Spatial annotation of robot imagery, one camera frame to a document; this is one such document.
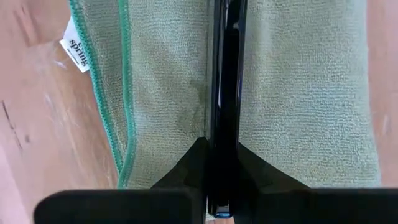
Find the fabric tag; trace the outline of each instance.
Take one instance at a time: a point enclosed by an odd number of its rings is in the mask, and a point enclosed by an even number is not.
[[[82,73],[89,69],[87,58],[72,17],[69,19],[67,29],[63,33],[63,39],[60,41],[60,44]]]

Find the wooden surface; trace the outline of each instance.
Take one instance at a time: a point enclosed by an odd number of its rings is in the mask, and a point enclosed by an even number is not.
[[[398,1],[368,1],[369,86],[384,186],[398,187]],[[0,223],[63,189],[112,188],[90,78],[58,44],[66,0],[0,0]]]

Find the towel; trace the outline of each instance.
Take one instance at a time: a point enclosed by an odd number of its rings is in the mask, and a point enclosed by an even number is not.
[[[214,0],[70,0],[122,188],[207,134]],[[366,1],[248,0],[239,140],[311,187],[377,187]]]

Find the glossy black surface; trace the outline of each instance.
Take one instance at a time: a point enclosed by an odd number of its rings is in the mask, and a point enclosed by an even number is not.
[[[246,0],[215,1],[208,203],[216,218],[233,215],[246,8]]]

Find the black bar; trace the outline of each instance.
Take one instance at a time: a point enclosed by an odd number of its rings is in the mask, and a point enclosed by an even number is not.
[[[246,8],[246,0],[215,1],[208,202],[216,218],[233,215]]]
[[[236,224],[397,223],[397,202],[397,189],[260,192],[254,206],[235,214],[234,220]],[[42,200],[36,206],[34,223],[199,224],[205,222],[205,217],[204,208],[198,211],[198,205],[201,205],[201,192],[189,187],[69,190]]]

